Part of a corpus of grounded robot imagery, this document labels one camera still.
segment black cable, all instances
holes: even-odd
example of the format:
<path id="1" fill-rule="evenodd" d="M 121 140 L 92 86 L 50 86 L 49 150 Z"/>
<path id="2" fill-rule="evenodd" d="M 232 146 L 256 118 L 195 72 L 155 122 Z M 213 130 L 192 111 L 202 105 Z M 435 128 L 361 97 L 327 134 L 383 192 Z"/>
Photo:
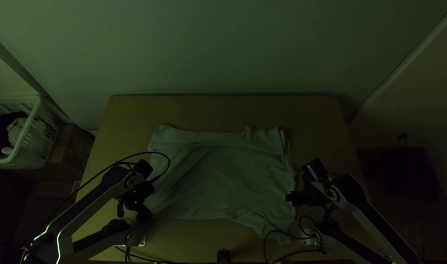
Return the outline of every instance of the black cable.
<path id="1" fill-rule="evenodd" d="M 268 241 L 269 235 L 272 234 L 272 233 L 281 233 L 281 234 L 284 234 L 286 236 L 289 236 L 289 237 L 291 237 L 293 239 L 297 239 L 297 240 L 307 240 L 307 239 L 311 239 L 312 238 L 312 237 L 307 237 L 307 238 L 295 237 L 295 236 L 293 236 L 293 235 L 291 235 L 289 233 L 286 233 L 286 232 L 283 232 L 283 231 L 280 231 L 280 230 L 271 230 L 271 231 L 269 231 L 269 233 L 264 238 L 264 243 L 263 243 L 263 255 L 264 255 L 264 261 L 265 261 L 266 264 L 269 264 L 268 258 L 266 256 L 266 242 Z"/>
<path id="2" fill-rule="evenodd" d="M 302 219 L 303 218 L 308 218 L 308 219 L 310 219 L 312 222 L 313 222 L 313 225 L 314 226 L 316 226 L 316 221 L 315 220 L 313 220 L 313 218 L 311 218 L 311 217 L 309 217 L 309 216 L 307 216 L 307 215 L 302 215 L 299 219 L 298 219 L 298 226 L 300 227 L 300 230 L 302 231 L 302 233 L 304 233 L 307 237 L 309 237 L 309 238 L 314 238 L 314 237 L 316 237 L 315 235 L 313 235 L 313 234 L 308 234 L 307 232 L 305 232 L 305 230 L 303 230 L 303 228 L 302 228 Z"/>
<path id="3" fill-rule="evenodd" d="M 326 252 L 323 251 L 323 250 L 321 250 L 321 249 L 306 249 L 306 250 L 299 250 L 299 251 L 295 251 L 295 252 L 289 253 L 289 254 L 287 254 L 287 255 L 284 255 L 284 256 L 278 258 L 277 260 L 271 262 L 270 264 L 274 264 L 274 263 L 276 263 L 276 262 L 282 261 L 282 260 L 284 260 L 285 258 L 291 257 L 291 256 L 293 256 L 293 255 L 297 255 L 297 254 L 300 254 L 300 253 L 308 253 L 308 252 L 321 252 L 321 253 L 323 253 L 323 254 L 326 254 Z"/>
<path id="4" fill-rule="evenodd" d="M 130 255 L 130 253 L 131 253 L 131 247 L 128 246 L 128 247 L 126 248 L 126 254 L 124 254 L 124 263 L 125 263 L 125 264 L 127 264 L 127 257 Z"/>
<path id="5" fill-rule="evenodd" d="M 114 246 L 114 247 L 115 247 L 117 250 L 121 251 L 122 253 L 126 254 L 126 256 L 131 256 L 131 257 L 138 258 L 138 259 L 140 259 L 140 260 L 145 260 L 145 261 L 148 261 L 148 262 L 154 262 L 154 263 L 157 263 L 157 264 L 158 264 L 158 263 L 163 263 L 163 264 L 184 264 L 184 263 L 173 262 L 173 261 L 158 261 L 158 260 L 151 260 L 151 259 L 147 259 L 147 258 L 138 256 L 138 255 L 134 255 L 134 254 L 130 253 L 130 248 L 131 248 L 131 247 L 128 247 L 128 248 L 129 248 L 129 252 L 127 252 L 126 250 L 122 250 L 122 249 L 120 249 L 120 248 L 117 247 L 117 246 Z"/>

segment white laundry basket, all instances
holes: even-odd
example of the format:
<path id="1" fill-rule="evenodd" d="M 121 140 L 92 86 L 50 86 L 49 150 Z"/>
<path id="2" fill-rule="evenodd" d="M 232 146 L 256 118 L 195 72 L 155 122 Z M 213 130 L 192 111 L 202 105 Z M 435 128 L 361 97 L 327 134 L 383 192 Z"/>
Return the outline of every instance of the white laundry basket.
<path id="1" fill-rule="evenodd" d="M 46 164 L 59 131 L 46 104 L 38 95 L 0 97 L 0 115 L 19 111 L 28 115 L 12 153 L 0 159 L 0 168 L 40 168 Z"/>

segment wooden table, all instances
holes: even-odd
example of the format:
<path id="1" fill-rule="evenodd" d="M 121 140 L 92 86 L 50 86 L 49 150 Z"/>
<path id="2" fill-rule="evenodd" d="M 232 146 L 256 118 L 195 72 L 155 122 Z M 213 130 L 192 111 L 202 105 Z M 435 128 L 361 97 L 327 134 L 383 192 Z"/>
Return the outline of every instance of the wooden table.
<path id="1" fill-rule="evenodd" d="M 147 150 L 147 144 L 159 125 L 171 125 L 192 131 L 241 132 L 246 126 L 259 129 L 279 127 L 291 141 L 291 155 L 296 168 L 319 157 L 328 170 L 351 173 L 361 184 L 354 146 L 339 109 L 332 96 L 113 96 L 103 116 L 98 136 L 91 151 L 82 182 L 98 171 L 128 155 Z M 142 156 L 132 158 L 137 161 Z M 303 188 L 301 177 L 297 189 Z M 100 178 L 80 191 L 77 200 L 98 184 Z M 98 231 L 116 218 L 116 201 L 111 200 L 87 221 L 73 236 L 74 240 Z M 304 206 L 298 215 L 307 214 L 319 220 L 321 208 Z M 350 215 L 335 213 L 333 218 L 352 237 L 378 250 L 373 240 Z M 126 211 L 125 219 L 134 213 Z M 144 247 L 131 253 L 143 257 L 174 262 L 215 262 L 217 251 L 232 251 L 233 262 L 262 262 L 263 239 L 251 229 L 231 220 L 154 220 L 146 229 Z M 291 233 L 300 236 L 297 224 Z M 301 243 L 280 246 L 269 241 L 270 261 L 290 252 L 308 249 Z M 333 260 L 347 257 L 336 249 L 327 255 L 304 253 L 292 260 Z M 124 254 L 109 248 L 92 260 L 124 261 Z"/>

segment floor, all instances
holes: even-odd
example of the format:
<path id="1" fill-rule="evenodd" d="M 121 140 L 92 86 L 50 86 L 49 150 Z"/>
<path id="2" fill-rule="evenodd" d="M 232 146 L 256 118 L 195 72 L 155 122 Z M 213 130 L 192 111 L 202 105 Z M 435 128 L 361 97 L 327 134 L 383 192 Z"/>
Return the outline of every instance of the floor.
<path id="1" fill-rule="evenodd" d="M 376 209 L 422 259 L 447 261 L 447 198 L 427 153 L 369 149 L 359 158 Z"/>

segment white cloth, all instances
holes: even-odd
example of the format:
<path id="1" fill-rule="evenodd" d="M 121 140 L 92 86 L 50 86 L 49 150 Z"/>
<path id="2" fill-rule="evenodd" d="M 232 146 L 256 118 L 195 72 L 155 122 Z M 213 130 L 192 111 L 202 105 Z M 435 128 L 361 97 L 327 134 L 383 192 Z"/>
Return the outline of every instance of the white cloth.
<path id="1" fill-rule="evenodd" d="M 295 209 L 285 194 L 295 188 L 296 172 L 284 132 L 191 132 L 170 126 L 155 131 L 149 151 L 166 154 L 171 165 L 154 183 L 145 205 L 158 217 L 172 219 L 232 219 L 261 237 L 273 229 L 287 231 Z M 167 161 L 152 155 L 154 172 Z M 274 235 L 280 243 L 290 239 Z"/>

